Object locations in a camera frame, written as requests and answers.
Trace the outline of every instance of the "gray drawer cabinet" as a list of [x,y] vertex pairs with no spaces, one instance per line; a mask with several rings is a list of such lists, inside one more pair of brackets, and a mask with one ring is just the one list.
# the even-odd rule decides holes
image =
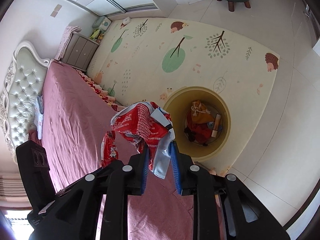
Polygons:
[[98,43],[73,32],[66,53],[60,61],[85,72],[98,46]]

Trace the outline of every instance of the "beige curtain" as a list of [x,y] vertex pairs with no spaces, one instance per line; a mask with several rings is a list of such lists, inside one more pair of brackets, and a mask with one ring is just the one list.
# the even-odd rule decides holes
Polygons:
[[0,173],[0,209],[28,209],[31,204],[24,190],[20,174]]

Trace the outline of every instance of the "silver screw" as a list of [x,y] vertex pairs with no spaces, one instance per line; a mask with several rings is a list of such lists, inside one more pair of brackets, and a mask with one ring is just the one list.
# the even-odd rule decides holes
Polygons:
[[199,166],[197,166],[197,165],[192,165],[192,166],[190,166],[190,170],[192,170],[192,171],[199,171],[200,168],[199,168]]
[[228,174],[228,175],[227,175],[227,179],[230,180],[230,181],[235,181],[236,178],[237,178],[237,177],[236,177],[234,174]]
[[125,166],[122,167],[122,170],[123,170],[123,171],[131,171],[131,170],[132,170],[132,166],[130,166],[130,165],[125,165]]
[[92,181],[94,180],[95,176],[93,174],[88,174],[87,176],[85,176],[85,180],[86,181]]

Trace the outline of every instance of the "tufted headboard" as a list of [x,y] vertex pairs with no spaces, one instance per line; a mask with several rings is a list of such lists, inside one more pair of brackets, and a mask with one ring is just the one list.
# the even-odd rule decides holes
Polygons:
[[15,148],[24,143],[34,124],[36,97],[41,95],[50,59],[41,59],[29,41],[16,48],[4,79],[0,126],[15,162]]

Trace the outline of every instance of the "small red candy wrapper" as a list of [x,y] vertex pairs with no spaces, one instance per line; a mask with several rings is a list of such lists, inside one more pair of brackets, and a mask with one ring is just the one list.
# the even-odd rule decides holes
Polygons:
[[102,167],[108,166],[119,157],[116,147],[116,132],[108,131],[101,143],[101,165]]

